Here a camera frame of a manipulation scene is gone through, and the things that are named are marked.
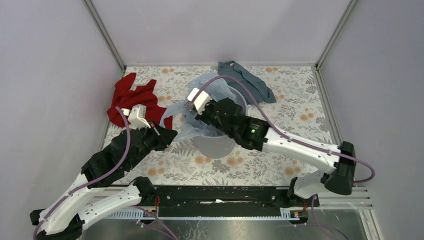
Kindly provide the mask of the light blue plastic trash bag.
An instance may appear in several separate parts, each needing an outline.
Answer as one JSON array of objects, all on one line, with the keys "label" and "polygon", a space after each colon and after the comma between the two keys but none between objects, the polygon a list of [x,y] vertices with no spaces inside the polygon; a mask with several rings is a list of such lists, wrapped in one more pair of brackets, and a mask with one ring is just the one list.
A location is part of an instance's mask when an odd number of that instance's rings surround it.
[{"label": "light blue plastic trash bag", "polygon": [[[179,101],[170,105],[165,110],[159,123],[159,125],[162,127],[165,125],[165,119],[168,117],[183,117],[183,120],[180,121],[180,126],[173,127],[173,129],[178,131],[178,135],[173,140],[174,142],[183,142],[200,136],[220,137],[224,135],[221,131],[214,128],[213,126],[196,120],[194,115],[189,112],[187,107],[187,96],[189,93],[194,88],[200,89],[206,82],[217,76],[218,74],[216,72],[208,72],[197,77],[193,81],[183,84],[182,90],[178,92]],[[237,101],[236,94],[230,90],[230,86],[222,78],[215,80],[213,83],[207,86],[205,91],[215,101],[219,101],[225,98],[229,98],[234,102]]]}]

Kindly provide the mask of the grey plastic trash bin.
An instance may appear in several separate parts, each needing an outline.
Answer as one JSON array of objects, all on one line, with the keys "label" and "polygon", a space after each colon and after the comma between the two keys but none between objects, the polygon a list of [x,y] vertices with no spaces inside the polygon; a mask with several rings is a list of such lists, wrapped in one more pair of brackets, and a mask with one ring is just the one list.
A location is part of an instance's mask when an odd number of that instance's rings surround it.
[{"label": "grey plastic trash bin", "polygon": [[[246,114],[248,111],[248,105],[243,95],[231,86],[229,86],[229,89],[236,97],[235,103],[240,105],[243,109],[243,112]],[[199,89],[195,87],[193,90],[191,90],[187,99],[191,100],[198,91]],[[195,136],[192,138],[192,140],[196,148],[204,156],[209,157],[211,159],[219,159],[226,157],[233,151],[236,145],[236,142],[233,139],[229,138],[226,135],[223,135],[223,133],[219,136]]]}]

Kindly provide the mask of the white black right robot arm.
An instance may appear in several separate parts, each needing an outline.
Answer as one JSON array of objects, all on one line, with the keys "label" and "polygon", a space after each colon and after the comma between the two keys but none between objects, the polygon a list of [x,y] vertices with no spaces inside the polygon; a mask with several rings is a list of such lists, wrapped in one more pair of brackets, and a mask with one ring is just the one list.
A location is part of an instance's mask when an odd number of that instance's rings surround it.
[{"label": "white black right robot arm", "polygon": [[294,177],[287,191],[287,201],[301,205],[315,194],[352,193],[356,163],[350,155],[342,156],[342,147],[296,137],[265,120],[247,116],[242,107],[225,98],[195,106],[196,119],[215,127],[244,149],[282,154],[317,168],[304,177]]}]

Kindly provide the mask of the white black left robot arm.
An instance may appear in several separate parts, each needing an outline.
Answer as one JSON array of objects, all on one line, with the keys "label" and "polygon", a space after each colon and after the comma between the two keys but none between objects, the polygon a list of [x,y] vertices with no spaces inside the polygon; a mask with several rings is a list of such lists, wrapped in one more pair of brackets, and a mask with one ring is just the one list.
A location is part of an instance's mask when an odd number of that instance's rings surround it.
[{"label": "white black left robot arm", "polygon": [[50,207],[33,210],[30,219],[35,240],[76,240],[83,231],[124,208],[156,203],[156,189],[148,177],[136,177],[122,191],[91,202],[141,162],[151,151],[165,150],[177,131],[151,122],[149,128],[123,130],[81,168],[72,185]]}]

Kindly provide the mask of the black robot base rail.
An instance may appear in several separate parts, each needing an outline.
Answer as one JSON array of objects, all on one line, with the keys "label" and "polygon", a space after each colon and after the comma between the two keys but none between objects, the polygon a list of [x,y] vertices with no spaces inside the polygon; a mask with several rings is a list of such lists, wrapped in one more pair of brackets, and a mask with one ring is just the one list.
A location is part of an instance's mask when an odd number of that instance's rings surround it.
[{"label": "black robot base rail", "polygon": [[320,205],[318,197],[303,199],[286,187],[275,186],[154,186],[147,177],[133,180],[140,191],[140,207],[159,208],[280,208],[308,209]]}]

